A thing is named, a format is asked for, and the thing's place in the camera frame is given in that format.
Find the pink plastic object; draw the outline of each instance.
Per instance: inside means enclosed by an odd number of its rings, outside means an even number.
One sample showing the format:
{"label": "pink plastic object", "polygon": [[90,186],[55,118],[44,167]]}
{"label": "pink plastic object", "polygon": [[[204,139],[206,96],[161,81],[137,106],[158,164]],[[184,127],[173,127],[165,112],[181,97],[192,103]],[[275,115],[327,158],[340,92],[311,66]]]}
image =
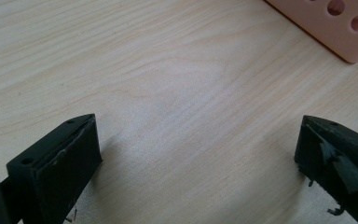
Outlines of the pink plastic object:
{"label": "pink plastic object", "polygon": [[267,0],[328,48],[358,63],[358,0]]}

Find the table surface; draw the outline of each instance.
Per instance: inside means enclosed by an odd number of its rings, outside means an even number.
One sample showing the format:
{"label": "table surface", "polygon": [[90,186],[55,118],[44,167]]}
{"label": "table surface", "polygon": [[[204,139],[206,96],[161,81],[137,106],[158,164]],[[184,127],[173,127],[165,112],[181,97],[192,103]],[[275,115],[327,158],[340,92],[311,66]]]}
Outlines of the table surface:
{"label": "table surface", "polygon": [[293,157],[303,115],[358,132],[358,63],[264,1],[0,0],[0,180],[88,113],[76,223],[356,223]]}

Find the wooden table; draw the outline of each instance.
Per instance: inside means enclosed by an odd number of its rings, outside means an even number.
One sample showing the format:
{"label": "wooden table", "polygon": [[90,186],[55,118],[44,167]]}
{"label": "wooden table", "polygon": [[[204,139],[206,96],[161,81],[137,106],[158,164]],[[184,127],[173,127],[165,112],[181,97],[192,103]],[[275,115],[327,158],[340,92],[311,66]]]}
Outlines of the wooden table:
{"label": "wooden table", "polygon": [[358,63],[264,1],[0,0],[0,180],[88,113],[76,223],[356,223],[293,157],[305,114],[358,132]]}

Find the light wood grain surface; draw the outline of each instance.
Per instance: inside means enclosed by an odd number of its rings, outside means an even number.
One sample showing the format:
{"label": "light wood grain surface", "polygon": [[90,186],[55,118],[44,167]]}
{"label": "light wood grain surface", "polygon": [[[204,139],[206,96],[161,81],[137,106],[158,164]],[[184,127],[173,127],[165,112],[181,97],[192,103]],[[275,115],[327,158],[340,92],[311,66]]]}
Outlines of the light wood grain surface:
{"label": "light wood grain surface", "polygon": [[305,114],[358,132],[358,63],[264,1],[0,0],[0,180],[87,113],[75,223],[356,223],[293,157]]}

